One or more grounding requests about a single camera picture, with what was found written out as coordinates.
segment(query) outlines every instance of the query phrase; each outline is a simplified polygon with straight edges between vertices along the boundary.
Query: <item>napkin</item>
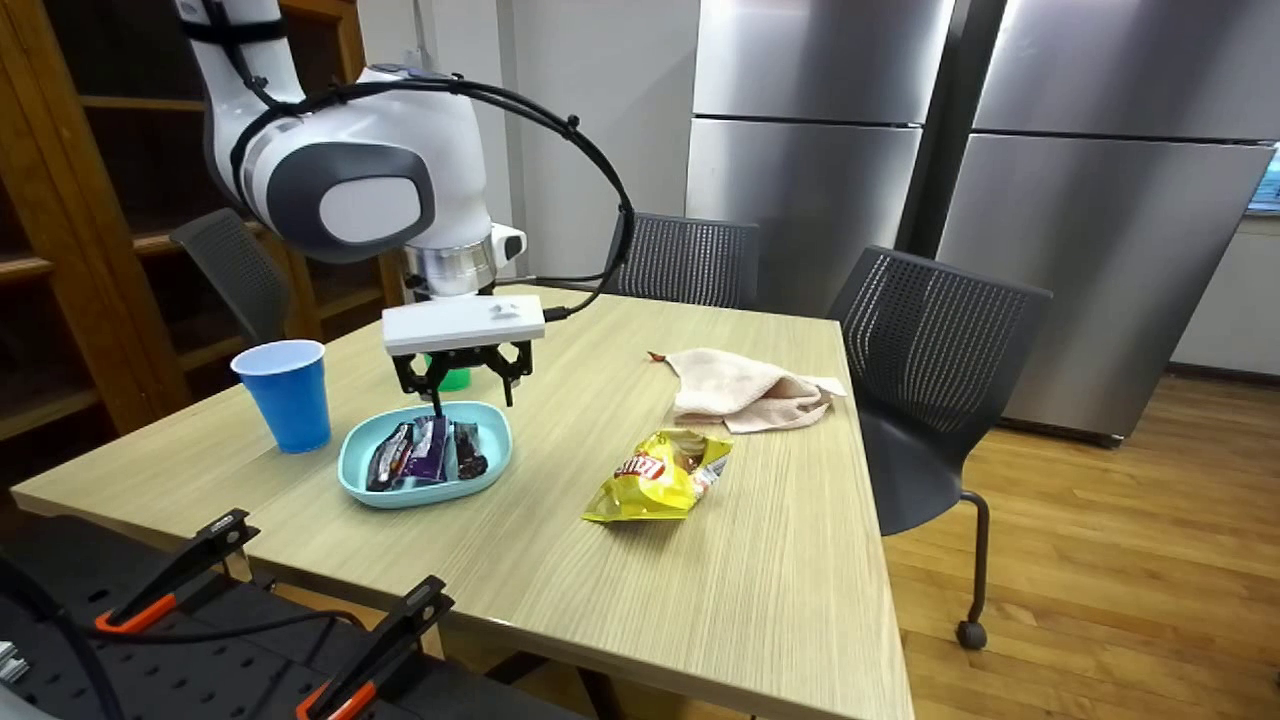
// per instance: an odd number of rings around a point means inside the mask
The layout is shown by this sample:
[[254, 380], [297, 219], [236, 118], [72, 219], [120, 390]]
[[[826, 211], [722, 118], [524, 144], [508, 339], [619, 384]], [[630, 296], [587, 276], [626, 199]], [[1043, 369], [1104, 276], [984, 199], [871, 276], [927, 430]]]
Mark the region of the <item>napkin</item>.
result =
[[845, 384], [830, 378], [796, 378], [752, 356], [719, 350], [647, 352], [680, 380], [677, 421], [715, 416], [728, 434], [809, 430], [826, 416]]

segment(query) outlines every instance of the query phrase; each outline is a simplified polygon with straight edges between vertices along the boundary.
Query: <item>black chair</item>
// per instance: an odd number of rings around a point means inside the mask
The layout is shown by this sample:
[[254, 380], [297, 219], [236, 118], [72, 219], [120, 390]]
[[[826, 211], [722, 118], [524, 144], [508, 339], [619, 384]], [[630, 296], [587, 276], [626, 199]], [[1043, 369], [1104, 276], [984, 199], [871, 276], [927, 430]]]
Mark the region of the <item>black chair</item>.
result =
[[652, 302], [755, 307], [761, 233], [743, 223], [637, 216], [626, 264], [609, 288]]
[[878, 532], [921, 530], [954, 500], [974, 508], [970, 606], [954, 630], [966, 652], [988, 645], [993, 512], [959, 467], [1000, 421], [1048, 304], [1040, 288], [882, 249], [868, 249], [835, 296]]
[[168, 237], [195, 262], [250, 346], [282, 337], [288, 279], [230, 210], [195, 216]]

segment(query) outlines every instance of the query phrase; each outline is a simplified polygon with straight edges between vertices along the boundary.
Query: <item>wooden table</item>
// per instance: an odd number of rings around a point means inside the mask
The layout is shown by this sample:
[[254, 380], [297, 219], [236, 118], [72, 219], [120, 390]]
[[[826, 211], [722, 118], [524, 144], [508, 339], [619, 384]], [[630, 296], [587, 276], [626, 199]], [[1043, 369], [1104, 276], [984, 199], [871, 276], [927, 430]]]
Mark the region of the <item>wooden table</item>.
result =
[[[912, 715], [852, 402], [805, 434], [735, 437], [728, 472], [683, 523], [581, 519], [637, 441], [672, 421], [677, 380], [647, 361], [672, 350], [848, 384], [826, 320], [605, 296], [537, 339], [501, 486], [372, 512], [337, 488], [338, 437], [415, 405], [372, 324], [328, 346], [328, 447], [279, 458], [246, 392], [228, 390], [16, 486], [16, 503], [174, 542], [246, 508], [259, 530], [246, 555], [324, 594], [387, 606], [434, 572], [455, 625], [541, 656], [761, 715]], [[501, 405], [501, 384], [475, 373], [463, 396]]]

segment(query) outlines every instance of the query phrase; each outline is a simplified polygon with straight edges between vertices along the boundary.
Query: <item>stainless steel refrigerator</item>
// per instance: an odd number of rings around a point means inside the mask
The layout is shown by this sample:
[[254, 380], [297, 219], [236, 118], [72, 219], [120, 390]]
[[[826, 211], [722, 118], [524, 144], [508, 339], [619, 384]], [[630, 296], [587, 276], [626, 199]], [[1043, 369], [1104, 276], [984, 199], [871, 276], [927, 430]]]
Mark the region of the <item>stainless steel refrigerator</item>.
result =
[[951, 0], [703, 0], [689, 216], [761, 237], [767, 307], [826, 312], [890, 249]]
[[1057, 293], [1013, 421], [1125, 441], [1270, 155], [1280, 0], [970, 5], [934, 258]]

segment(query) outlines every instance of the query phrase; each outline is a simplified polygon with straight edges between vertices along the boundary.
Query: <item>chip bag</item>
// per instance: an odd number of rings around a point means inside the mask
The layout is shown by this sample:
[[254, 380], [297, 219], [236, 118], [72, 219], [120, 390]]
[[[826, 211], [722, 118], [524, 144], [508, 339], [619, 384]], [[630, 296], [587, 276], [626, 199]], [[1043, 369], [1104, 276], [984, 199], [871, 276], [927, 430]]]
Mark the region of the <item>chip bag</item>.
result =
[[652, 434], [637, 454], [600, 486], [582, 519], [683, 519], [697, 500], [715, 486], [730, 445], [698, 434]]

